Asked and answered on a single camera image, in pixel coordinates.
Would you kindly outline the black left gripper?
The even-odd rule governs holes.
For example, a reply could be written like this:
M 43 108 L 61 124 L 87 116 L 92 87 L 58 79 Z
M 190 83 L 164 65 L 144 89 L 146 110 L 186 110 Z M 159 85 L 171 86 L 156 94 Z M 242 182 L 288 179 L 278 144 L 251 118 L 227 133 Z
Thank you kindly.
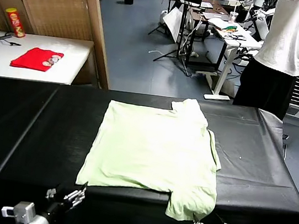
M 62 217 L 68 210 L 74 209 L 78 204 L 82 202 L 85 198 L 85 192 L 88 183 L 85 182 L 79 190 L 74 190 L 63 198 L 63 202 L 50 201 L 46 209 L 45 218 L 48 222 L 56 222 L 60 217 Z M 47 200 L 55 200 L 58 191 L 59 184 L 53 188 L 49 188 L 46 191 Z

